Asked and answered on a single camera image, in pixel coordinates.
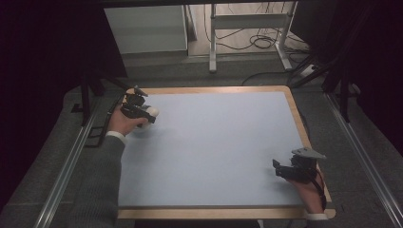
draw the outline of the shirt cuff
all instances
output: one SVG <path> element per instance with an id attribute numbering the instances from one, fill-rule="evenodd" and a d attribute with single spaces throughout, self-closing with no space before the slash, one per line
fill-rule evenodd
<path id="1" fill-rule="evenodd" d="M 326 214 L 306 214 L 308 220 L 327 220 Z"/>
<path id="2" fill-rule="evenodd" d="M 114 136 L 114 137 L 118 138 L 119 140 L 121 140 L 122 143 L 124 143 L 124 144 L 127 143 L 127 139 L 126 139 L 125 136 L 124 136 L 122 133 L 120 133 L 120 132 L 117 132 L 117 131 L 108 131 L 108 132 L 106 132 L 106 135 L 107 135 L 107 136 Z"/>

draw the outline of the hand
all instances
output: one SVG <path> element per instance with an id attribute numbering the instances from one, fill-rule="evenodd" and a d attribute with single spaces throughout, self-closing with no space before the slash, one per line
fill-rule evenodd
<path id="1" fill-rule="evenodd" d="M 121 111 L 121 106 L 117 105 L 110 117 L 108 130 L 117 131 L 124 136 L 130 133 L 138 124 L 148 123 L 147 118 L 130 119 Z"/>
<path id="2" fill-rule="evenodd" d="M 316 181 L 319 186 L 323 189 L 324 181 L 323 175 L 321 172 L 317 174 Z M 302 199 L 303 203 L 305 204 L 305 208 L 309 214 L 322 214 L 322 202 L 320 200 L 319 193 L 315 186 L 309 183 L 301 183 L 295 180 L 287 180 L 292 183 L 296 189 L 298 190 L 299 196 Z"/>

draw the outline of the person's arm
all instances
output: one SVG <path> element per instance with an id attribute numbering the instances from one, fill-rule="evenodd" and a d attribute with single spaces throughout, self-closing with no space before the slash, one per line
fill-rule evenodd
<path id="1" fill-rule="evenodd" d="M 74 201 L 68 227 L 114 227 L 118 214 L 121 157 L 125 135 L 146 118 L 128 119 L 119 108 L 113 112 L 99 151 L 86 165 L 82 185 Z"/>
<path id="2" fill-rule="evenodd" d="M 322 178 L 323 174 L 318 173 L 316 181 L 319 186 L 323 188 L 324 181 Z M 301 183 L 294 180 L 287 181 L 296 187 L 299 197 L 305 205 L 305 209 L 308 213 L 306 217 L 307 228 L 336 228 L 332 222 L 328 220 L 326 214 L 324 214 L 319 193 L 311 182 Z"/>

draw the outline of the metal rail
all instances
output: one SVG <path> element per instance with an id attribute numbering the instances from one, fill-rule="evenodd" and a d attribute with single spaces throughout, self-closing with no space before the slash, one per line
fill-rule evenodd
<path id="1" fill-rule="evenodd" d="M 353 128 L 349 123 L 344 121 L 344 118 L 338 111 L 338 104 L 334 95 L 325 94 L 325 97 L 328 99 L 329 104 L 338 120 L 339 124 L 342 127 L 342 130 L 348 136 L 348 140 L 350 141 L 355 155 L 358 158 L 358 161 L 361 163 L 362 168 L 364 169 L 368 179 L 370 180 L 375 192 L 378 194 L 383 206 L 386 209 L 389 217 L 391 218 L 394 227 L 402 228 L 403 227 L 403 214 L 402 210 L 399 206 L 399 203 L 393 196 L 391 190 L 388 185 L 383 181 L 382 177 L 379 175 L 376 170 L 373 162 L 368 156 L 367 151 L 364 146 L 362 146 L 361 141 L 358 136 L 355 134 Z"/>
<path id="2" fill-rule="evenodd" d="M 95 120 L 95 115 L 102 98 L 95 97 L 92 105 L 92 114 L 89 117 L 86 125 L 82 126 L 80 133 L 77 136 L 74 145 L 71 147 L 70 152 L 66 158 L 65 164 L 63 165 L 56 182 L 50 191 L 50 194 L 45 202 L 38 219 L 35 222 L 34 228 L 48 228 L 53 220 L 54 214 L 56 213 L 57 207 L 59 206 L 60 200 L 65 193 L 68 181 L 74 170 L 74 167 L 80 157 L 82 148 L 86 142 L 86 137 L 89 134 L 89 130 Z"/>

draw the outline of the sleeve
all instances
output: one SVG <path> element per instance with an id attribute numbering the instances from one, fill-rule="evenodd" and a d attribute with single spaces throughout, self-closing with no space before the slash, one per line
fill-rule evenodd
<path id="1" fill-rule="evenodd" d="M 125 144 L 106 136 L 87 165 L 82 185 L 68 219 L 68 227 L 114 227 L 118 216 L 121 158 Z"/>

